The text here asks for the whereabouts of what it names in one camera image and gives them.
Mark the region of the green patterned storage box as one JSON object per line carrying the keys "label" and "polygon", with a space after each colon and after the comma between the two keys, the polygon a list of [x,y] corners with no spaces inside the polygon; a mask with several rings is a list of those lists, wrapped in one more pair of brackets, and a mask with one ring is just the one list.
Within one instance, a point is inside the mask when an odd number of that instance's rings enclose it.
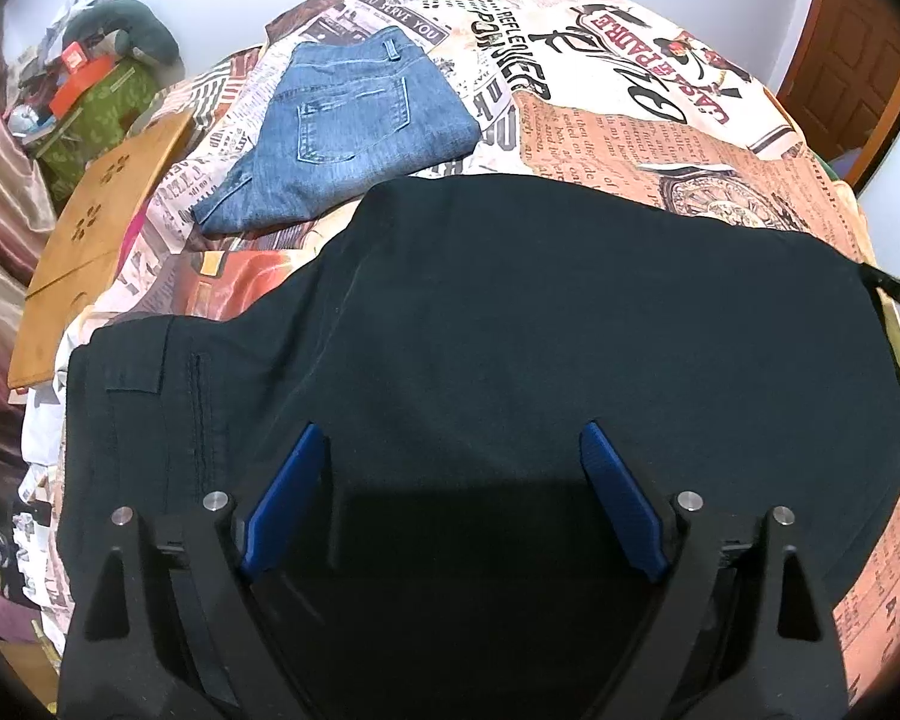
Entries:
{"label": "green patterned storage box", "polygon": [[37,161],[56,211],[63,210],[86,167],[125,140],[155,93],[148,67],[134,59],[119,60],[68,114],[61,119],[53,115],[52,125],[25,142],[23,149]]}

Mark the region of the black pants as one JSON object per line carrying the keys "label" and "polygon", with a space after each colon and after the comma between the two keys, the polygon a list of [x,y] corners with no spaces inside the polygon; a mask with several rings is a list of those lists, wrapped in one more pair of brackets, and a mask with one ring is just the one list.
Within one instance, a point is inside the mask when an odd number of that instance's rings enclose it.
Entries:
{"label": "black pants", "polygon": [[313,718],[592,718],[652,601],[578,458],[795,512],[832,617],[900,495],[888,296],[803,232],[526,176],[400,179],[230,320],[71,356],[58,548],[237,488],[312,422],[328,463],[251,593]]}

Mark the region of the brown wooden door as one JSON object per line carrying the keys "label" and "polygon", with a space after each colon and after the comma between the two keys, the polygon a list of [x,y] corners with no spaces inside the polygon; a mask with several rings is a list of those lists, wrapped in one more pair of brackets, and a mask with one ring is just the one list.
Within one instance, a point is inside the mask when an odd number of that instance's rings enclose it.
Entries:
{"label": "brown wooden door", "polygon": [[900,16],[889,0],[811,0],[777,99],[831,161],[900,129]]}

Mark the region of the wooden folding lap table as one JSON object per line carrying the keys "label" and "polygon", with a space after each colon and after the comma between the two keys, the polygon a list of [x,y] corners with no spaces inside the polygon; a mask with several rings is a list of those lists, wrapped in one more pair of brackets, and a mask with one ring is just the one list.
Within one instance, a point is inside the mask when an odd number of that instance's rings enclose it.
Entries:
{"label": "wooden folding lap table", "polygon": [[7,387],[53,377],[64,330],[113,283],[131,221],[192,130],[191,112],[165,115],[87,167],[27,288]]}

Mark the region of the orange box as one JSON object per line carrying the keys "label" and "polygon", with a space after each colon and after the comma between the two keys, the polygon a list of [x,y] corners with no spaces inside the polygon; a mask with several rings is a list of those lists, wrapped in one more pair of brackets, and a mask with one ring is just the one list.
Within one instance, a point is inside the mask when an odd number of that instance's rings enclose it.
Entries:
{"label": "orange box", "polygon": [[68,80],[63,83],[50,101],[50,110],[52,114],[61,119],[68,114],[68,110],[74,106],[77,99],[82,94],[89,91],[92,86],[97,85],[100,80],[109,75],[110,71],[115,68],[116,62],[110,55],[102,55],[97,59],[92,59],[86,65],[76,70],[73,75],[68,76]]}

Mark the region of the grey plush toy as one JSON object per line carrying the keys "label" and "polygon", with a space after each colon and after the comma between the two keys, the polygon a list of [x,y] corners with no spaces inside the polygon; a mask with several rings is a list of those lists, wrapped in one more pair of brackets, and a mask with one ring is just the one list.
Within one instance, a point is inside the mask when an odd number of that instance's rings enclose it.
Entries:
{"label": "grey plush toy", "polygon": [[149,67],[170,67],[180,59],[169,28],[139,0],[105,0],[82,10],[63,32],[61,45],[71,44],[92,59],[130,57]]}

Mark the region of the folded blue jeans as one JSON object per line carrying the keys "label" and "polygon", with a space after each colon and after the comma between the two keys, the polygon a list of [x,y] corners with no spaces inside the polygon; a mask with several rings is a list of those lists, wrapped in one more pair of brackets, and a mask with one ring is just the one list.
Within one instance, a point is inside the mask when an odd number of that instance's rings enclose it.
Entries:
{"label": "folded blue jeans", "polygon": [[464,158],[479,140],[478,121],[402,29],[352,46],[302,43],[255,146],[191,216],[206,236],[313,221],[380,182]]}

